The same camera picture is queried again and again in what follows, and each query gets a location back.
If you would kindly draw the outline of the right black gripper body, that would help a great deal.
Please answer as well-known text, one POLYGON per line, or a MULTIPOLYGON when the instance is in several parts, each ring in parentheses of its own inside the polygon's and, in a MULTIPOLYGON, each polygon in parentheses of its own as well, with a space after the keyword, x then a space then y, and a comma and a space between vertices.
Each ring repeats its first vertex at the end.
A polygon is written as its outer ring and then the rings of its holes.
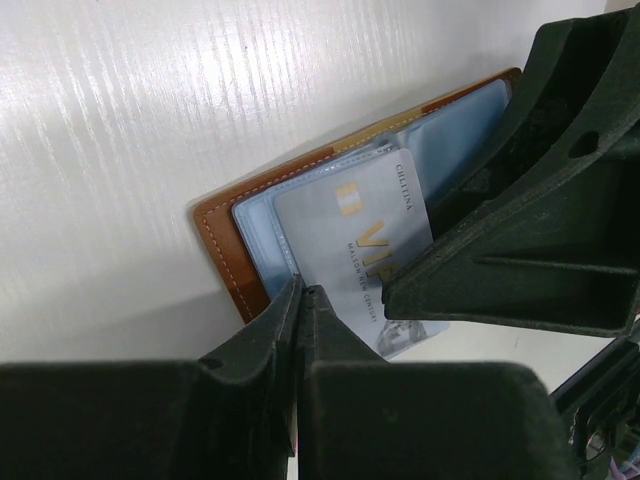
POLYGON ((551 393, 580 479, 639 477, 639 323, 551 393))

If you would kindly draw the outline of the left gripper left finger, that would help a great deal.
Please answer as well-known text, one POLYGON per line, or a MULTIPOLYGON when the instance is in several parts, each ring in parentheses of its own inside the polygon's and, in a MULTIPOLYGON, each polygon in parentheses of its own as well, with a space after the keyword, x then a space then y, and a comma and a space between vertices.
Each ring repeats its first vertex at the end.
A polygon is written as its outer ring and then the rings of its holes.
POLYGON ((2 477, 285 478, 302 294, 197 360, 3 365, 2 477))

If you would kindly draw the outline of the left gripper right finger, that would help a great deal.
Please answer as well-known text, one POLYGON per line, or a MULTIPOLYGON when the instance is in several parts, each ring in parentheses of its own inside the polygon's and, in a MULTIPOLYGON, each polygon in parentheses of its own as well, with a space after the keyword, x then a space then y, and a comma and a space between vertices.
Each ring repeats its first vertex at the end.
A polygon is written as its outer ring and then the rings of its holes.
POLYGON ((303 479, 575 479, 538 376, 504 362, 389 363, 321 287, 299 310, 303 479))

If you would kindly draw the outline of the brown leather card holder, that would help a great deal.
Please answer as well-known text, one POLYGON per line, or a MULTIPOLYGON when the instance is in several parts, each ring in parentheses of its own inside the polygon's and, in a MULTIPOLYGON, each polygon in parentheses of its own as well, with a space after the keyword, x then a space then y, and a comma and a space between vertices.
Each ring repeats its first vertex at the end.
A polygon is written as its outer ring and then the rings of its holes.
POLYGON ((398 132, 495 81, 511 94, 522 71, 509 68, 396 115, 379 120, 343 138, 289 159, 228 186, 199 202, 193 221, 209 256, 245 323, 251 322, 270 300, 232 215, 232 207, 267 188, 294 178, 341 155, 351 153, 387 132, 398 132))

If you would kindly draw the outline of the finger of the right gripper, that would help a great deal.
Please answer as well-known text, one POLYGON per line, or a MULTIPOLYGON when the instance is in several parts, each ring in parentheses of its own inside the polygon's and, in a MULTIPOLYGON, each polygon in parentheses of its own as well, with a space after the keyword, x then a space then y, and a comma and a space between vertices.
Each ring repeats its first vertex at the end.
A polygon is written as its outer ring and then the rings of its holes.
POLYGON ((521 178, 383 289, 387 317, 627 334, 639 310, 639 13, 583 109, 521 178))
POLYGON ((503 116, 428 208, 436 239, 521 178, 559 140, 599 83, 624 30, 623 11, 539 28, 503 116))

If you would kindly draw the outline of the silver VIP card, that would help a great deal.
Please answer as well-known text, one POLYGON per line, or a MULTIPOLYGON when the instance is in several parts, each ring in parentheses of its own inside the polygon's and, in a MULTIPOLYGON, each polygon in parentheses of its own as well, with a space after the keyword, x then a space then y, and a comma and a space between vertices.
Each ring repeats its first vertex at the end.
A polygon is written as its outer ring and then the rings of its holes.
POLYGON ((409 150, 283 193, 274 208, 304 282, 322 286, 338 318, 380 356, 392 358, 448 328, 384 313, 383 286, 432 242, 409 150))

